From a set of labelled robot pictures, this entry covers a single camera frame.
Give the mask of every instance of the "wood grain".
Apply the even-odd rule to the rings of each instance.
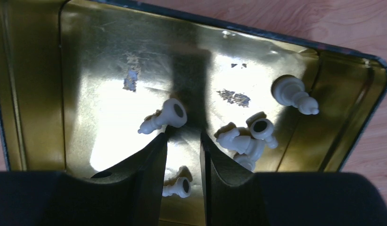
[[[387,0],[141,0],[202,16],[325,42],[387,61]],[[0,170],[4,170],[0,146]],[[366,176],[387,201],[387,96],[344,171]]]

